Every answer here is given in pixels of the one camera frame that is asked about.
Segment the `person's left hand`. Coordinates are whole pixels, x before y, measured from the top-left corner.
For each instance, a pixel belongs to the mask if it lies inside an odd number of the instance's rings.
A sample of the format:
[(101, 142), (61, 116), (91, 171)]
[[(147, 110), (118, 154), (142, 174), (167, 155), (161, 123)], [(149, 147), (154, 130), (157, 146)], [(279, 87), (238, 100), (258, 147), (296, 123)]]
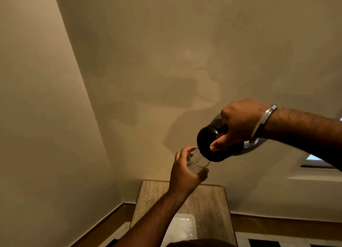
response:
[(186, 165), (187, 155), (192, 148), (195, 147), (185, 147), (176, 153), (170, 175), (168, 195), (187, 198), (201, 184), (198, 183), (197, 174), (191, 173)]

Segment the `person's right hand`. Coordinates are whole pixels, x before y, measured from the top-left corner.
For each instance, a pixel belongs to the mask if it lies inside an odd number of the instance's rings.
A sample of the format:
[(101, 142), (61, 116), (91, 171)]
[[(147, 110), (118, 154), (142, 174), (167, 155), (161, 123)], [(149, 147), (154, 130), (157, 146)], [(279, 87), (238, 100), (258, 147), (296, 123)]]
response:
[(229, 127), (233, 144), (248, 141), (263, 114), (270, 108), (257, 100), (232, 102), (222, 109), (222, 123)]

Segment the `steel flask with black lid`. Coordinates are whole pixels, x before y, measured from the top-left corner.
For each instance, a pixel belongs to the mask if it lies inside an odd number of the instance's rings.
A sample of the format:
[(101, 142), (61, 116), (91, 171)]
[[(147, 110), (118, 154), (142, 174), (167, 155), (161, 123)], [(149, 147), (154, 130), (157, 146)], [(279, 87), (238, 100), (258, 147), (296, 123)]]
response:
[(222, 123), (221, 114), (216, 115), (211, 123), (202, 128), (197, 135), (197, 146), (200, 153), (211, 162), (221, 162), (231, 156), (247, 154), (267, 141), (265, 138), (258, 138), (254, 144), (244, 141), (219, 151), (212, 151), (210, 149), (212, 142), (227, 134), (228, 131), (229, 127)]

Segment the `clear drinking glass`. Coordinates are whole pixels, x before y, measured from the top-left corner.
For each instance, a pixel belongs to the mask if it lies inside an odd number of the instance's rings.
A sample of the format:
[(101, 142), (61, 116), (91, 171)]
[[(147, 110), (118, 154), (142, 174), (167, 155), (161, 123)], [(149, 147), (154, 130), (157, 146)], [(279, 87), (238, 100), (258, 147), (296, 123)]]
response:
[(186, 159), (187, 168), (193, 174), (198, 174), (210, 164), (210, 161), (201, 154), (198, 148), (192, 148)]

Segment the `person's right forearm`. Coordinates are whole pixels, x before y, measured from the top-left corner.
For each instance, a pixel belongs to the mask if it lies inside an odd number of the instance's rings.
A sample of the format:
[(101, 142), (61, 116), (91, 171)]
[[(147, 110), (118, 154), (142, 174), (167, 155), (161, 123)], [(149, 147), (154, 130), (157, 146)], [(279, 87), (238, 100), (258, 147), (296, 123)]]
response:
[(294, 109), (275, 110), (262, 138), (312, 154), (342, 172), (342, 121)]

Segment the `person's left forearm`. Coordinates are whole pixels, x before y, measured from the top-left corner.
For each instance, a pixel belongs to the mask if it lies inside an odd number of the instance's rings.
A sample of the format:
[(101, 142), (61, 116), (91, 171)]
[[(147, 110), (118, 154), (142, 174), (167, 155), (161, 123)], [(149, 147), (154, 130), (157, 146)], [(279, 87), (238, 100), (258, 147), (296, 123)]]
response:
[(160, 247), (191, 190), (169, 189), (113, 247)]

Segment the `white rectangular tray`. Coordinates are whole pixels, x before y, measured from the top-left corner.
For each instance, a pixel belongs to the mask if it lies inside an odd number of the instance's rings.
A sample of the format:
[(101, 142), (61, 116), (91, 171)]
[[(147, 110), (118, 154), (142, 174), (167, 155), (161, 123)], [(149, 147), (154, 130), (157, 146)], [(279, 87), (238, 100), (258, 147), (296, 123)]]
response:
[(177, 213), (169, 224), (160, 247), (166, 247), (173, 242), (196, 240), (196, 229), (196, 220), (193, 215)]

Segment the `small window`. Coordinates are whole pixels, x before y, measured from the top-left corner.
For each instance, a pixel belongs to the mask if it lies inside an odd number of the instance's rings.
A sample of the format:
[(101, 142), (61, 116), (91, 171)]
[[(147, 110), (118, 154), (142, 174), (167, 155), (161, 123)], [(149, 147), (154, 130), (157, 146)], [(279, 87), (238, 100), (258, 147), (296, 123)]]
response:
[(311, 169), (323, 169), (323, 170), (338, 170), (336, 167), (333, 167), (331, 164), (325, 162), (324, 160), (310, 154), (300, 165), (302, 168), (311, 168)]

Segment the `wooden skirting board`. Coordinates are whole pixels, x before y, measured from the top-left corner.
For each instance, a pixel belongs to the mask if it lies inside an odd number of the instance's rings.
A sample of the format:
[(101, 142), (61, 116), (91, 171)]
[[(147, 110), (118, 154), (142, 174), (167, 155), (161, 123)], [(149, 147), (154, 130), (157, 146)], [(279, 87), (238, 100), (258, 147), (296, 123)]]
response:
[(136, 203), (121, 203), (70, 247), (100, 247), (110, 236), (133, 218)]
[(235, 232), (342, 241), (342, 223), (232, 214)]

